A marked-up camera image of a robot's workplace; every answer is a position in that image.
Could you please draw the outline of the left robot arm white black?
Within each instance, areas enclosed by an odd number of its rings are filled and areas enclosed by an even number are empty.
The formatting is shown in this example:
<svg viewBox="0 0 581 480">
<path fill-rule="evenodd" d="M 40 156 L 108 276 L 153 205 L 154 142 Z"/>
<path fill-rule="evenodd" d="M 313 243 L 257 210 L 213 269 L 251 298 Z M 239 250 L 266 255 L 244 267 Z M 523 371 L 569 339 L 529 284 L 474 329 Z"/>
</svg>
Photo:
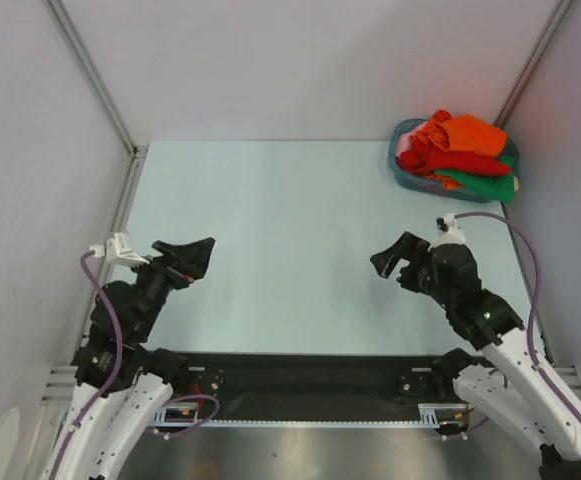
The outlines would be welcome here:
<svg viewBox="0 0 581 480">
<path fill-rule="evenodd" d="M 144 344 L 173 291 L 207 273 L 215 240 L 156 241 L 137 254 L 123 232 L 89 247 L 80 266 L 96 296 L 71 362 L 71 403 L 43 479 L 115 479 L 146 432 L 170 440 L 212 421 L 220 402 L 196 386 L 183 355 Z"/>
</svg>

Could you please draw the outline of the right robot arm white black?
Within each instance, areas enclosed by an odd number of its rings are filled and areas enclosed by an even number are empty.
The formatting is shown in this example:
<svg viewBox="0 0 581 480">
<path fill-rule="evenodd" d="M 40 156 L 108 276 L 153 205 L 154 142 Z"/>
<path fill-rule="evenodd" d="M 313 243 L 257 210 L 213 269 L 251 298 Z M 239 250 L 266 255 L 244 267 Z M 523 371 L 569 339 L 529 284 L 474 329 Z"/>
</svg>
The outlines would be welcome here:
<svg viewBox="0 0 581 480">
<path fill-rule="evenodd" d="M 434 365 L 433 393 L 476 407 L 526 450 L 539 455 L 543 479 L 581 479 L 581 400 L 527 342 L 528 329 L 500 296 L 483 288 L 472 252 L 460 235 L 435 243 L 405 232 L 370 262 L 382 278 L 400 262 L 400 286 L 425 294 L 445 311 L 453 330 L 508 383 L 467 352 L 452 350 Z"/>
</svg>

